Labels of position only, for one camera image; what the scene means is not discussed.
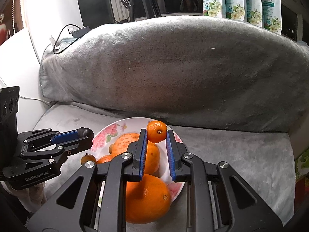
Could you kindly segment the left gloved hand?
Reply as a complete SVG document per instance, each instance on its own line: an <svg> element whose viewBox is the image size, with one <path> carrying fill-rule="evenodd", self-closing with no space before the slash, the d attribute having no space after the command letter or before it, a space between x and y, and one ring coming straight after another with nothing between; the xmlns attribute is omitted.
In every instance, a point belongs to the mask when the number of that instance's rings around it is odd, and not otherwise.
<svg viewBox="0 0 309 232"><path fill-rule="evenodd" d="M39 210L39 208L41 208L41 206L47 201L44 190L45 184L46 183L43 182L23 190L15 190L8 182L1 181L3 188L9 194L17 197L23 207L31 214L34 214Z"/></svg>

